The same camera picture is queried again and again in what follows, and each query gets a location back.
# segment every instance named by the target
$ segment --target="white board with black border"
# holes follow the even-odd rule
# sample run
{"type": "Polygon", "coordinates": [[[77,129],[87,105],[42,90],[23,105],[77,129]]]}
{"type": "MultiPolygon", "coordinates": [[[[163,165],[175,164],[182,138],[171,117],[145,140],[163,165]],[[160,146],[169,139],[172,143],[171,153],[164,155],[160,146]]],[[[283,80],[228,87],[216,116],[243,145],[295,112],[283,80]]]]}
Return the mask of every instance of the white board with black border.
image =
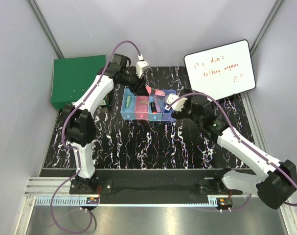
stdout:
{"type": "Polygon", "coordinates": [[[184,63],[191,88],[216,100],[256,86],[247,40],[186,55],[184,63]]]}

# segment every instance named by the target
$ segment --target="black marble table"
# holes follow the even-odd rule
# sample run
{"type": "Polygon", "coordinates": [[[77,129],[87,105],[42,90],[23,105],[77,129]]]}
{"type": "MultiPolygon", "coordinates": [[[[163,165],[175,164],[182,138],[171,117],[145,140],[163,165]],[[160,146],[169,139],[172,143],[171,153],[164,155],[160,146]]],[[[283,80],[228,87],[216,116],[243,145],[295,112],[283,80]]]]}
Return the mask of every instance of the black marble table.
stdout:
{"type": "MultiPolygon", "coordinates": [[[[190,86],[184,67],[154,67],[147,72],[146,79],[151,87],[176,90],[179,94],[184,87],[190,86]]],[[[247,168],[233,154],[203,138],[190,120],[173,123],[123,120],[120,115],[123,90],[123,86],[116,86],[112,105],[98,107],[95,112],[97,131],[93,159],[96,168],[247,168]]],[[[219,103],[233,126],[253,141],[241,95],[222,99],[219,103]]],[[[220,116],[221,112],[216,109],[216,114],[220,116]]],[[[61,130],[59,115],[43,168],[76,168],[73,151],[62,147],[61,130]]]]}

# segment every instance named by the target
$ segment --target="green box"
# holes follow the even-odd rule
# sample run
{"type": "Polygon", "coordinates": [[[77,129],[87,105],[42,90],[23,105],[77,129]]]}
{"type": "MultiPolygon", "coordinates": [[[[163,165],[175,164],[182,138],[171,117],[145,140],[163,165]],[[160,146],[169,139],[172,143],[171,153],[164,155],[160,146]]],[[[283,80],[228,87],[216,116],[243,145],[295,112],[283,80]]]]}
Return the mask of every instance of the green box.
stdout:
{"type": "MultiPolygon", "coordinates": [[[[105,55],[56,59],[51,104],[55,109],[63,109],[66,104],[78,101],[105,65],[105,55]]],[[[108,105],[109,102],[110,95],[107,95],[101,104],[108,105]]]]}

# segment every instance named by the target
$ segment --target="gray floor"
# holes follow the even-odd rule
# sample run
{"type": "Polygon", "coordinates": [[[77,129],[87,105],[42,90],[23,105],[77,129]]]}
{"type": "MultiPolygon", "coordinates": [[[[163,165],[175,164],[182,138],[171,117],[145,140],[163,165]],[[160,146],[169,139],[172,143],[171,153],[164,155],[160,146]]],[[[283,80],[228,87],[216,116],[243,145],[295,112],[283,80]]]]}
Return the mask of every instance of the gray floor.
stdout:
{"type": "MultiPolygon", "coordinates": [[[[243,204],[237,199],[236,204],[243,204]]],[[[89,216],[74,207],[54,207],[56,218],[69,230],[79,231],[89,222],[89,216]]],[[[98,207],[93,214],[97,228],[85,234],[95,235],[286,235],[280,211],[267,208],[253,198],[242,211],[231,213],[204,212],[196,208],[98,207]]],[[[35,206],[28,235],[63,235],[52,223],[49,207],[35,206]]]]}

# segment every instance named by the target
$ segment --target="white wall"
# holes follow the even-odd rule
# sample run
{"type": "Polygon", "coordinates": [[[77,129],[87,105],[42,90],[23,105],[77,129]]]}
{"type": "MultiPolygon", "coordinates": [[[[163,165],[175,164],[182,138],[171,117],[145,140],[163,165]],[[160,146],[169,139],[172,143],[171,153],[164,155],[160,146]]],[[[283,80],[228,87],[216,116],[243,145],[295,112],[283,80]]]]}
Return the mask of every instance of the white wall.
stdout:
{"type": "MultiPolygon", "coordinates": [[[[132,40],[152,66],[182,66],[192,52],[242,39],[252,45],[275,0],[36,2],[66,57],[109,55],[132,40]]],[[[136,60],[131,46],[119,52],[136,60]]]]}
{"type": "Polygon", "coordinates": [[[56,58],[25,0],[0,0],[0,235],[12,234],[56,117],[56,58]]]}
{"type": "Polygon", "coordinates": [[[296,0],[285,1],[252,61],[257,86],[251,95],[266,144],[275,157],[297,166],[296,0]]]}

